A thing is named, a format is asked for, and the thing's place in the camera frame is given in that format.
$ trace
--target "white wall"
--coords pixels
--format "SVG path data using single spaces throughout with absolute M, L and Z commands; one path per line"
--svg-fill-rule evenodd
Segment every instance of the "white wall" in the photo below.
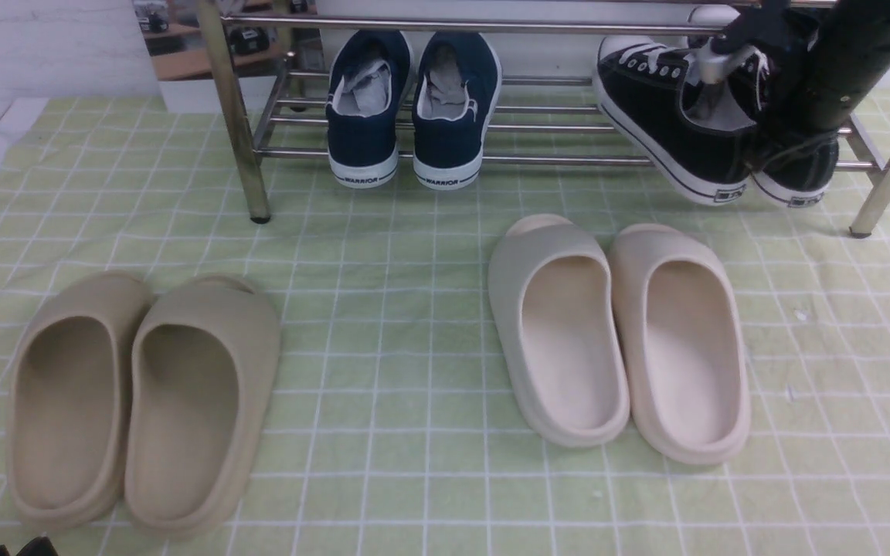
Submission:
M 328 13 L 438 15 L 620 21 L 681 21 L 688 8 L 606 2 L 484 0 L 318 0 Z M 328 38 L 337 34 L 326 34 Z M 498 36 L 506 73 L 589 73 L 598 39 L 587 36 Z M 337 47 L 330 41 L 328 49 Z M 883 86 L 890 86 L 890 74 Z M 195 98 L 213 99 L 209 84 Z M 0 99 L 20 96 L 156 94 L 130 0 L 0 0 Z M 191 102 L 192 109 L 215 103 Z
M 130 0 L 0 0 L 0 99 L 157 92 Z

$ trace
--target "beige slide sandal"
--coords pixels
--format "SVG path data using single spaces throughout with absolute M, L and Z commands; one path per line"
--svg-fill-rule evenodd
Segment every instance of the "beige slide sandal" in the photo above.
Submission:
M 153 302 L 133 274 L 89 276 L 47 300 L 15 356 L 6 473 L 24 524 L 94 520 L 123 490 L 130 353 Z
M 268 296 L 208 275 L 162 296 L 133 346 L 126 504 L 152 534 L 184 538 L 236 511 L 280 360 Z
M 751 398 L 723 263 L 664 225 L 632 225 L 610 250 L 613 312 L 640 434 L 664 455 L 716 465 L 744 447 Z
M 627 425 L 627 384 L 610 269 L 596 237 L 559 215 L 533 215 L 498 243 L 490 305 L 517 405 L 541 437 L 599 446 Z

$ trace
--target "shoe insole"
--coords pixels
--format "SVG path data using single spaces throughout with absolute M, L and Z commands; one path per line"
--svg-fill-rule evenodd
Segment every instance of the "shoe insole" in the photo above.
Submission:
M 32 341 L 17 372 L 15 488 L 40 510 L 64 507 L 101 475 L 116 402 L 112 341 L 99 321 L 61 320 Z
M 356 74 L 345 78 L 335 99 L 335 112 L 343 116 L 370 117 L 385 112 L 391 100 L 389 64 L 380 57 L 370 59 Z
M 739 409 L 739 351 L 723 286 L 706 268 L 665 263 L 647 286 L 647 376 L 661 424 L 686 446 L 724 439 Z
M 238 414 L 232 356 L 208 332 L 164 324 L 141 349 L 135 499 L 155 520 L 195 513 L 222 474 Z
M 606 273 L 586 257 L 548 263 L 524 298 L 527 370 L 552 419 L 574 429 L 596 429 L 615 414 L 615 360 L 607 321 Z
M 435 50 L 428 68 L 423 94 L 418 99 L 418 116 L 425 120 L 459 120 L 469 106 L 469 92 L 463 85 L 455 50 L 441 46 Z

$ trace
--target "navy blue sneaker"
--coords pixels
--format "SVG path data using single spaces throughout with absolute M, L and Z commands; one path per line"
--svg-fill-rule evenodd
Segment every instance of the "navy blue sneaker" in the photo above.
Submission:
M 479 32 L 436 32 L 421 56 L 414 92 L 414 173 L 437 190 L 473 183 L 504 71 Z
M 369 189 L 396 173 L 396 113 L 410 88 L 413 51 L 400 31 L 360 31 L 331 64 L 328 162 L 346 187 Z

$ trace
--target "metal shoe rack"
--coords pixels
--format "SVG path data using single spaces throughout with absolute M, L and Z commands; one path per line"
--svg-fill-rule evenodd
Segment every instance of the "metal shoe rack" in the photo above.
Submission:
M 700 3 L 689 0 L 671 0 L 665 3 Z M 710 0 L 711 4 L 751 4 L 750 0 Z M 468 32 L 518 32 L 518 34 L 548 35 L 651 35 L 651 36 L 702 36 L 719 31 L 712 25 L 636 25 L 613 24 L 613 22 L 526 22 L 526 21 L 483 21 L 483 20 L 451 20 L 451 19 L 398 19 L 398 18 L 365 18 L 365 17 L 329 17 L 329 15 L 292 15 L 287 13 L 286 0 L 276 0 L 276 9 L 272 12 L 254 14 L 219 13 L 216 0 L 199 0 L 198 16 L 201 22 L 202 35 L 207 42 L 211 59 L 212 76 L 215 78 L 219 101 L 225 115 L 226 127 L 232 141 L 233 152 L 246 203 L 250 207 L 250 218 L 257 224 L 270 221 L 270 207 L 267 201 L 260 170 L 262 158 L 317 158 L 325 159 L 328 153 L 320 148 L 288 148 L 270 147 L 270 138 L 274 127 L 278 126 L 310 126 L 324 127 L 324 116 L 318 115 L 324 109 L 324 98 L 306 98 L 304 81 L 308 79 L 327 79 L 328 74 L 319 71 L 304 71 L 294 68 L 294 53 L 290 50 L 290 29 L 398 29 L 405 32 L 419 31 L 468 31 Z M 796 0 L 799 7 L 829 8 L 834 0 Z M 266 109 L 255 127 L 251 127 L 243 95 L 236 78 L 236 67 L 233 65 L 229 43 L 226 41 L 226 28 L 233 25 L 245 27 L 274 27 L 281 29 L 281 43 L 285 46 L 285 56 L 278 60 L 278 76 L 267 101 Z M 516 77 L 506 76 L 504 85 L 530 86 L 589 86 L 590 77 Z M 308 116 L 314 110 L 314 116 Z M 593 106 L 504 106 L 498 107 L 499 113 L 508 114 L 552 114 L 589 115 L 597 113 Z M 400 127 L 408 127 L 409 123 L 400 122 Z M 497 131 L 516 131 L 516 133 L 544 134 L 602 134 L 614 133 L 609 124 L 491 124 L 491 133 Z M 864 172 L 868 174 L 873 185 L 868 199 L 856 215 L 851 225 L 851 235 L 862 239 L 868 237 L 875 229 L 878 220 L 890 204 L 890 158 L 886 159 L 873 144 L 868 132 L 861 126 L 856 117 L 841 130 L 841 138 L 846 140 L 856 155 L 855 161 L 841 161 L 837 171 Z M 410 152 L 402 152 L 401 158 L 412 158 Z M 643 168 L 651 166 L 646 158 L 637 156 L 583 156 L 558 155 L 538 156 L 523 154 L 499 154 L 490 152 L 484 156 L 487 162 L 504 164 L 554 164 L 554 165 L 595 165 L 618 166 L 618 168 Z

